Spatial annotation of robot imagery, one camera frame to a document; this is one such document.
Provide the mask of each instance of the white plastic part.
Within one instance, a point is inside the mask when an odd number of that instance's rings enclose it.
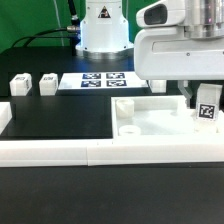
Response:
[[[166,80],[149,80],[149,87],[152,93],[165,93],[166,85]]]
[[[55,95],[58,89],[58,75],[55,73],[44,74],[39,86],[41,96]]]
[[[196,102],[196,132],[218,132],[217,121],[221,94],[221,85],[200,84]]]
[[[133,48],[121,0],[86,0],[86,15],[80,26],[81,42],[77,51],[109,53]]]
[[[11,106],[9,102],[0,102],[0,134],[12,118]]]
[[[17,74],[10,81],[10,90],[12,96],[26,96],[32,88],[32,78],[29,73]]]
[[[0,167],[87,165],[96,140],[1,141]]]
[[[145,11],[147,11],[148,9],[154,8],[160,4],[165,5],[167,8],[168,18],[166,23],[157,24],[157,25],[147,25],[144,20]],[[142,28],[158,27],[158,26],[173,26],[173,25],[182,23],[185,19],[185,16],[186,16],[185,0],[178,0],[178,1],[177,0],[161,0],[141,9],[136,15],[136,20],[137,20],[138,26]]]
[[[133,117],[135,103],[131,99],[121,99],[116,102],[117,116],[122,118]]]
[[[220,80],[223,52],[224,38],[189,40],[178,26],[145,29],[135,39],[135,72],[143,80]]]

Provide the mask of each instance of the black tabletop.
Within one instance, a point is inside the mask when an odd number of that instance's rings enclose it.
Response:
[[[132,57],[102,63],[71,54],[69,48],[46,47],[14,48],[0,55],[0,101],[10,101],[16,113],[3,139],[110,138],[110,97],[152,95],[135,89],[40,97],[42,73],[134,69]],[[25,98],[11,97],[8,80],[21,72],[35,77],[34,90]],[[178,94],[176,83],[169,85],[169,94]],[[90,116],[96,108],[101,112]],[[37,116],[42,121],[38,126]],[[22,120],[36,132],[28,133]],[[81,127],[80,132],[74,126]],[[69,131],[61,135],[61,130]],[[1,168],[0,223],[222,224],[223,186],[223,163]]]

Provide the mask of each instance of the white robot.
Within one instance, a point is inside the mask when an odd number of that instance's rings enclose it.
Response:
[[[145,80],[224,77],[224,0],[161,0],[137,13],[138,76]]]
[[[122,14],[122,0],[86,0],[86,16],[80,30],[77,55],[115,59],[133,52],[128,21]]]

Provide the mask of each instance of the white block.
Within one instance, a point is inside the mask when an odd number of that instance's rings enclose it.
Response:
[[[4,131],[6,125],[12,118],[12,112],[9,102],[0,103],[0,134]]]
[[[217,121],[219,118],[219,101],[221,94],[221,85],[200,84],[196,102],[196,132],[219,132]]]
[[[39,86],[41,96],[55,95],[58,89],[58,75],[55,73],[44,74]]]
[[[166,80],[149,80],[149,86],[152,93],[165,93],[166,84]]]
[[[12,96],[26,96],[32,88],[32,77],[29,73],[17,74],[10,81],[10,90]]]

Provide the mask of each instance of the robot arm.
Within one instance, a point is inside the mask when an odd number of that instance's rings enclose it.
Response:
[[[137,24],[142,28],[172,26],[185,19],[184,0],[161,0],[137,13]]]
[[[140,10],[136,74],[145,80],[224,79],[223,15],[224,0],[162,0]]]

